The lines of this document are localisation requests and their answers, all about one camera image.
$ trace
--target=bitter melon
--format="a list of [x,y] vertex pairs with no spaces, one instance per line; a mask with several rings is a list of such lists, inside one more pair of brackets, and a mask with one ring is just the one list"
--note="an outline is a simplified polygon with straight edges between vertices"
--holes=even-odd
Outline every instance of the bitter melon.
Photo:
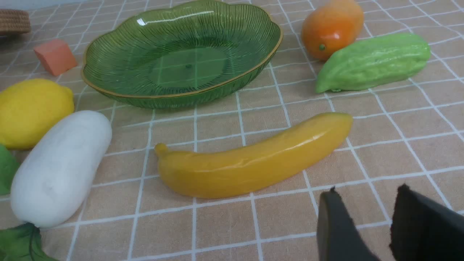
[[365,40],[336,51],[319,71],[316,92],[360,91],[417,74],[430,58],[430,46],[413,33]]

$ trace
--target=gold rim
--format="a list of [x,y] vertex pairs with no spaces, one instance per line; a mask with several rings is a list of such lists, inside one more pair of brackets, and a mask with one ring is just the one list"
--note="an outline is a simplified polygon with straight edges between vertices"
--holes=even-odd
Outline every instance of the gold rim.
[[[145,12],[152,12],[154,10],[148,10],[148,11],[145,11],[145,12],[141,12],[135,16],[132,16],[132,17],[129,17],[127,18],[126,20],[124,20],[120,25],[118,25],[114,30],[111,30],[110,32],[107,32],[107,33],[104,33],[100,36],[98,36],[97,38],[93,39],[88,45],[87,47],[85,48],[85,51],[84,51],[84,57],[83,57],[83,64],[82,64],[82,69],[81,69],[81,78],[82,80],[90,87],[92,87],[93,89],[99,91],[99,92],[103,92],[103,93],[106,93],[106,94],[109,94],[109,95],[113,95],[113,96],[117,96],[117,97],[122,97],[122,98],[170,98],[170,97],[181,97],[181,96],[188,96],[188,95],[193,95],[193,94],[198,94],[198,93],[202,93],[202,92],[206,92],[206,91],[210,91],[212,89],[215,89],[215,88],[218,88],[218,87],[221,87],[223,85],[226,85],[240,77],[243,77],[244,75],[256,70],[258,67],[262,66],[264,63],[266,63],[272,55],[274,55],[277,51],[277,49],[279,48],[280,44],[282,43],[282,39],[284,38],[284,31],[282,30],[282,27],[274,22],[274,20],[272,19],[271,15],[266,11],[264,10],[263,8],[259,7],[259,6],[256,6],[256,5],[252,5],[252,4],[228,4],[228,3],[224,3],[224,2],[221,2],[221,1],[218,1],[218,0],[203,0],[203,1],[213,1],[213,2],[218,2],[218,3],[221,3],[221,4],[224,4],[224,5],[243,5],[243,6],[254,6],[254,7],[257,7],[261,10],[263,10],[267,16],[269,17],[269,20],[271,21],[271,23],[275,24],[278,28],[279,28],[279,31],[280,31],[280,37],[279,37],[279,41],[277,41],[276,43],[276,46],[274,47],[274,49],[272,49],[272,51],[266,56],[265,59],[263,59],[259,64],[257,64],[256,66],[254,66],[253,68],[249,69],[248,71],[238,75],[238,76],[235,76],[234,78],[232,79],[229,79],[225,82],[222,82],[220,84],[217,84],[217,85],[213,85],[211,87],[208,87],[208,88],[205,88],[203,90],[199,90],[199,91],[191,91],[191,92],[186,92],[186,93],[180,93],[180,94],[168,94],[168,95],[153,95],[153,96],[142,96],[142,95],[128,95],[128,94],[120,94],[120,93],[116,93],[116,92],[112,92],[112,91],[108,91],[106,89],[102,89],[96,85],[94,85],[93,83],[91,83],[84,75],[84,68],[86,67],[87,65],[87,62],[86,62],[86,54],[87,54],[87,50],[89,49],[89,47],[93,44],[94,41],[96,41],[97,39],[99,39],[100,37],[106,35],[106,34],[109,34],[109,33],[112,33],[114,31],[116,31],[122,24],[124,24],[126,21],[128,21],[129,19],[137,16],[137,15],[140,15],[142,13],[145,13]],[[174,8],[178,8],[178,7],[181,7],[181,6],[184,6],[184,5],[187,5],[187,4],[190,4],[191,2],[186,2],[186,3],[182,3],[180,5],[177,5],[175,7],[172,7],[172,8],[162,8],[162,9],[155,9],[156,11],[159,11],[159,10],[169,10],[169,9],[174,9]]]

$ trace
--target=artificial leaf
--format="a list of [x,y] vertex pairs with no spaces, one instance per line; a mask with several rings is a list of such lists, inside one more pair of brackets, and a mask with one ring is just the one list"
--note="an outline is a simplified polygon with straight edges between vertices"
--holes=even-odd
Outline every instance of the artificial leaf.
[[40,229],[31,223],[0,230],[0,261],[58,261],[42,250]]
[[11,153],[0,144],[0,195],[10,193],[11,182],[19,168],[19,163]]

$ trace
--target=green bowl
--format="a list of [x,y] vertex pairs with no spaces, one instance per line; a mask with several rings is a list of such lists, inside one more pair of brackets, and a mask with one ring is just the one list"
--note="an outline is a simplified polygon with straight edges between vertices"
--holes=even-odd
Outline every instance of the green bowl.
[[142,108],[189,107],[251,82],[283,37],[250,4],[191,1],[142,12],[87,47],[82,79],[101,94]]

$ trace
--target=orange cube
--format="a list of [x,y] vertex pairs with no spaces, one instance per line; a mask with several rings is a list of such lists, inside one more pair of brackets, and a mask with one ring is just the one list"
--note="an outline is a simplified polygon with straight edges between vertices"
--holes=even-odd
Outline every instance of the orange cube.
[[53,39],[34,48],[42,66],[54,76],[77,66],[77,61],[68,44],[61,39]]

